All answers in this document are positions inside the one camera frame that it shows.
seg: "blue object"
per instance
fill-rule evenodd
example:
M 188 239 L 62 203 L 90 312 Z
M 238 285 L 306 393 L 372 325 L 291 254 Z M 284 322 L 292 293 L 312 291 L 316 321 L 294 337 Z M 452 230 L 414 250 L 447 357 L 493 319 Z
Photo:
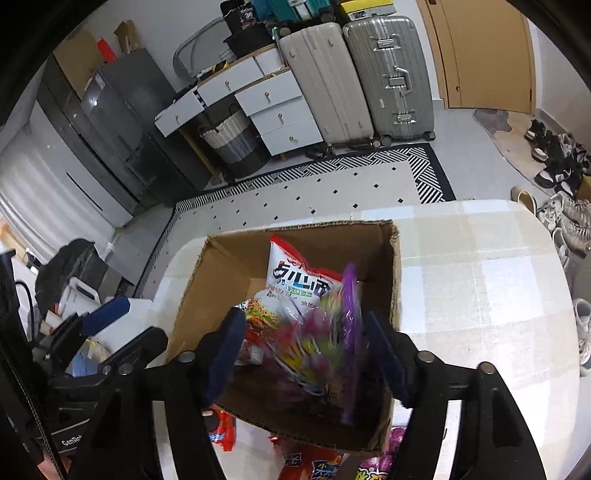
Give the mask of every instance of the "blue object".
M 129 313 L 129 300 L 126 297 L 113 299 L 84 317 L 80 335 L 92 337 L 126 313 Z

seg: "table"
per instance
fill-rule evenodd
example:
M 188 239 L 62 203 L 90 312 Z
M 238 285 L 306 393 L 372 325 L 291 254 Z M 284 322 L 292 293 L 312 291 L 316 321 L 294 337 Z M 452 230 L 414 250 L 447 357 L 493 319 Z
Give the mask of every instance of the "table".
M 400 330 L 448 364 L 495 364 L 531 430 L 548 480 L 558 480 L 574 427 L 579 352 L 566 279 L 551 238 L 535 216 L 517 203 L 477 200 L 279 225 L 347 218 L 397 224 Z M 205 237 L 196 238 L 179 250 L 156 293 L 151 320 L 167 333 L 204 242 Z M 396 407 L 395 422 L 404 413 Z M 438 480 L 449 475 L 458 414 L 459 406 L 450 404 Z M 158 435 L 165 478 L 175 478 L 170 449 Z M 229 479 L 275 480 L 281 468 L 265 432 L 244 422 L 238 424 L 235 450 L 218 453 Z

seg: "red snack bag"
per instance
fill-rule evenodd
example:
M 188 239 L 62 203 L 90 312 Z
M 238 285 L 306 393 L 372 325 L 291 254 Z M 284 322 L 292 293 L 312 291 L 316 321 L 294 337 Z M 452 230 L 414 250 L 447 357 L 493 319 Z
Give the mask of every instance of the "red snack bag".
M 284 452 L 285 465 L 277 480 L 330 480 L 335 477 L 343 461 L 342 453 L 328 448 L 277 438 L 271 441 Z
M 209 440 L 222 446 L 224 452 L 231 452 L 236 443 L 236 417 L 218 407 L 201 412 Z

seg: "door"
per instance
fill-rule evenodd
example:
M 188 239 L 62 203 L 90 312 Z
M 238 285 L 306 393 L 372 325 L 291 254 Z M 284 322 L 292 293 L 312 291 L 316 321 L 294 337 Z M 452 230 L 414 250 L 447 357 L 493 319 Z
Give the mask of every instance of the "door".
M 506 0 L 420 1 L 435 27 L 449 106 L 531 113 L 535 80 L 525 17 Z

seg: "suitcase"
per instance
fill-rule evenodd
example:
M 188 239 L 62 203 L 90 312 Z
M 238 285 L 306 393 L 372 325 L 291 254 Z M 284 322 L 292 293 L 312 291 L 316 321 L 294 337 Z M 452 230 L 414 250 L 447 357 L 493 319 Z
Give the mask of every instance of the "suitcase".
M 341 27 L 308 27 L 279 42 L 329 145 L 371 139 L 374 127 Z
M 382 145 L 434 140 L 433 101 L 417 29 L 407 17 L 373 17 L 343 28 Z

